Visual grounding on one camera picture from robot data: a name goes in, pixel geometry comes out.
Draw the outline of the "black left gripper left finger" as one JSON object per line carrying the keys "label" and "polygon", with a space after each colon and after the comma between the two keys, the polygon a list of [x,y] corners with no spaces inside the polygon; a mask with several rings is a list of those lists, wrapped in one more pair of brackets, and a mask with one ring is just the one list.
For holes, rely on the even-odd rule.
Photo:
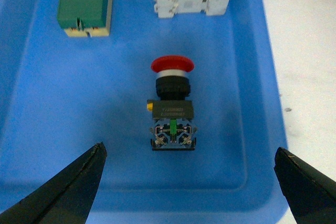
{"label": "black left gripper left finger", "polygon": [[85,223],[107,150],[97,143],[31,194],[1,213],[1,223]]}

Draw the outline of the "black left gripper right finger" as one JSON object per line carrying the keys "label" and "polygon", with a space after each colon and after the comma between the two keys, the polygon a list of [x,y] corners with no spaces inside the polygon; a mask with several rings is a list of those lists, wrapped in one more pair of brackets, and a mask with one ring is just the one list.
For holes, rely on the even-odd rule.
{"label": "black left gripper right finger", "polygon": [[274,170],[296,223],[335,223],[334,180],[283,147]]}

